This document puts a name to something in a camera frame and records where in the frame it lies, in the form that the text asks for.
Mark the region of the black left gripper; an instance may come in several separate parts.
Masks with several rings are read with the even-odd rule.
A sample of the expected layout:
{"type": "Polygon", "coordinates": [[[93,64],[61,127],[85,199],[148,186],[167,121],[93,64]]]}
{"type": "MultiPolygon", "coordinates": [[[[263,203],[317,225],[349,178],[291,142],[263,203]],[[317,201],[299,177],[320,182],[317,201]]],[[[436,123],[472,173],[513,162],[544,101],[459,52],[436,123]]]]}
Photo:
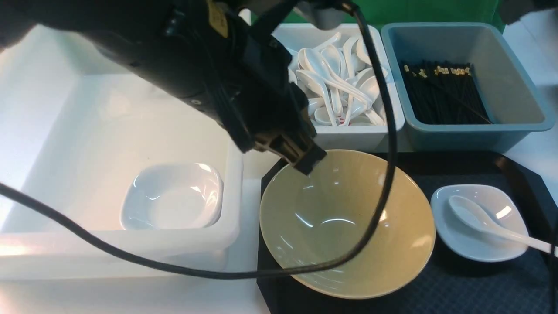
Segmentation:
{"type": "Polygon", "coordinates": [[[215,0],[182,0],[166,24],[165,35],[189,46],[215,121],[242,152],[267,151],[309,175],[327,153],[314,141],[307,98],[288,78],[292,56],[272,35],[298,4],[264,1],[266,9],[250,26],[215,0]]]}

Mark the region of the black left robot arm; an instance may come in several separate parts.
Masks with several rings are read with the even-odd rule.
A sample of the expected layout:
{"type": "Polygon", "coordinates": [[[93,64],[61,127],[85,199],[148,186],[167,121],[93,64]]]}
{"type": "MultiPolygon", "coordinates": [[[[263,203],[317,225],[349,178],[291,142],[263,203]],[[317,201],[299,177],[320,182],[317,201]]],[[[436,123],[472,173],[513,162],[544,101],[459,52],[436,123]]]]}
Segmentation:
{"type": "Polygon", "coordinates": [[[296,0],[3,0],[1,48],[34,26],[73,32],[131,73],[227,131],[237,148],[271,152],[308,175],[315,143],[292,60],[273,31],[296,0]]]}

